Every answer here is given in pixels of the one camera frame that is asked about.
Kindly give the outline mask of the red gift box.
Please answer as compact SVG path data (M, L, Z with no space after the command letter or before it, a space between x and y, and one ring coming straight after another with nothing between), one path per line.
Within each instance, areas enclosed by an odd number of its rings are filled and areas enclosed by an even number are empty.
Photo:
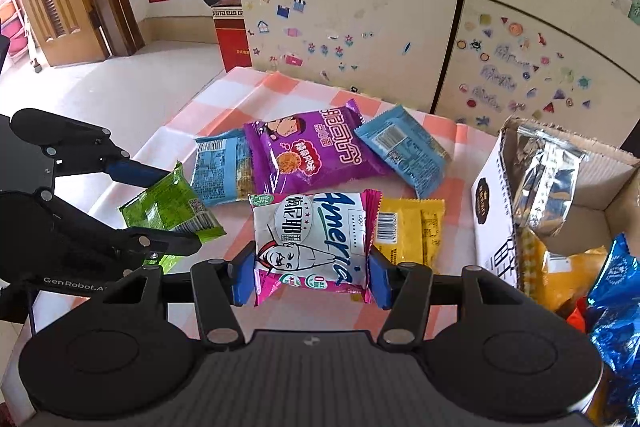
M252 66L241 0L220 0L212 7L215 34L226 72Z

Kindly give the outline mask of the green snack packet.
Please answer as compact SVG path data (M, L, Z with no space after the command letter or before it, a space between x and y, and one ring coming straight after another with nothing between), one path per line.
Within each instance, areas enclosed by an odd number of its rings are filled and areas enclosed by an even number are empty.
M183 165L119 207L128 227L177 233L194 233L202 243L224 236L226 231L186 181Z

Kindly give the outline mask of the purple snack packet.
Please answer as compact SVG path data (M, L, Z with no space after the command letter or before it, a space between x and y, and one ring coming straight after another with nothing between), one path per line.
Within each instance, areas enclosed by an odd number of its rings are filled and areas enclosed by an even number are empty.
M342 106L244 124L257 194L312 193L392 172L356 135L355 100Z

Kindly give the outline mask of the cardboard box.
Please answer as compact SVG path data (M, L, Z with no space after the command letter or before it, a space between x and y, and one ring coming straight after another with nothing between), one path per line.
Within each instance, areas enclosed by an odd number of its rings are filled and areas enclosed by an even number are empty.
M554 124L507 119L471 197L476 263L521 291L618 234L639 252L638 157Z

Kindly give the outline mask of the silver foil packet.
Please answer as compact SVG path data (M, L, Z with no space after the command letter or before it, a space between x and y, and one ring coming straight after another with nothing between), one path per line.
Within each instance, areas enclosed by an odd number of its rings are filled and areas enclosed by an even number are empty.
M572 207L580 166L588 153L550 131L523 122L516 129L514 223L538 237L555 236Z

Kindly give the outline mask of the red orange snack packet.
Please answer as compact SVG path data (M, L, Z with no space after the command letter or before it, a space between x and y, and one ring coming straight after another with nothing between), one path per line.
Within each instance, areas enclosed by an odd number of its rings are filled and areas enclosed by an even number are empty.
M586 296L579 297L576 300L574 309L570 314L568 314L566 321L568 324L572 325L574 329L577 329L583 334L587 334L589 332L589 312Z

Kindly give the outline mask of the white pink America packet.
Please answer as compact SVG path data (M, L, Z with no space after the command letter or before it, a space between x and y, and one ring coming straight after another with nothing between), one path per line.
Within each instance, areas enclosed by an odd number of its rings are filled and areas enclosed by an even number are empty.
M250 196L255 231L255 303L280 287L370 300L369 255L382 193Z

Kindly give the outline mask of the light blue packet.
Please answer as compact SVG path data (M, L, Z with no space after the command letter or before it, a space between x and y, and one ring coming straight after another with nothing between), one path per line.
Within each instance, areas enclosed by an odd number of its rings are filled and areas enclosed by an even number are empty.
M207 207L247 199L255 190L252 153L243 129L196 138L191 186Z
M356 135L416 191L417 198L429 198L444 181L449 154L401 105L365 122Z

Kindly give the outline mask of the pink checkered tablecloth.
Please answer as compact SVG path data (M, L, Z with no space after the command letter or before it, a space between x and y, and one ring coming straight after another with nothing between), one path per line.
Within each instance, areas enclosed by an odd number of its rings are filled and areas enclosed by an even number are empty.
M298 80L280 72L257 72L249 68L235 68L216 80L189 103L169 124L160 127L146 142L136 159L145 164L168 169L177 161L183 165L186 179L191 181L196 159L195 139L217 136L235 129L245 130L255 158L265 156L268 167L260 168L271 178L269 188L257 183L253 193L320 193L362 192L374 188L387 198L417 198L414 188L404 182L395 171L384 165L388 176L369 176L349 179L348 183L329 187L326 182L337 180L338 167L353 173L373 171L364 165L369 156L364 145L355 144L358 136L346 129L346 113L337 107L349 101L357 105L363 119L378 117L395 104L376 98L338 90L323 84ZM471 185L485 164L496 138L482 130L453 120L406 109L418 124L442 146L451 158L445 169L444 181L427 196L445 201L445 213L440 226L439 253L434 268L440 274L460 274L465 265L475 263L475 234L471 202ZM89 216L106 225L121 228L125 221L119 208L127 204L142 188L112 183L89 210ZM169 273L188 272L195 262L209 258L230 260L242 247L255 238L253 209L245 196L238 196L215 205L210 210L226 234L202 246L196 255L179 262L163 260ZM246 338L255 329L287 329L288 331L346 331L369 329L376 335L386 312L373 303L363 303L359 294L337 294L319 289L319 283L302 284L299 288L281 284L276 291L260 297L255 307L255 295L250 294L245 306L234 308ZM73 310L86 298L41 293L36 299L36 329L43 329L63 314ZM17 360L27 340L29 326L25 325L9 358L3 375L1 391L16 425L34 415L26 390L17 373Z

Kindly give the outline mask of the cream cabinet with stickers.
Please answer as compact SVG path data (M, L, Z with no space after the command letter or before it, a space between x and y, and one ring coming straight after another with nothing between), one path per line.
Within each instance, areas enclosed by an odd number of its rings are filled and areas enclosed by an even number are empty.
M253 66L496 133L639 147L639 28L611 0L242 0Z

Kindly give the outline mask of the yellow snack packet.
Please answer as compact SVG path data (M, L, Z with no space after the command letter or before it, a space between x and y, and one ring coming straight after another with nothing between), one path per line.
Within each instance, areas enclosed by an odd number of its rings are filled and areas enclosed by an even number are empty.
M373 244L393 265L413 262L435 270L445 211L443 199L383 197Z

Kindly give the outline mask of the blue foil packet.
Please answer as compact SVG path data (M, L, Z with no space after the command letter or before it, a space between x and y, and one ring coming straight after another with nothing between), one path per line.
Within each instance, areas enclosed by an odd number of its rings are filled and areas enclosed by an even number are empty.
M610 370L606 418L639 424L639 258L625 234L615 236L587 295L588 337Z

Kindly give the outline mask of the orange yellow packet in box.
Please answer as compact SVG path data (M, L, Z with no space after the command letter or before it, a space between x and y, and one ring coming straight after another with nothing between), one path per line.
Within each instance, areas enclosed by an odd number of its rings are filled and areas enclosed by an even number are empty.
M520 281L523 293L549 311L572 311L599 275L608 250L604 246L569 256L549 251L528 228L518 231Z

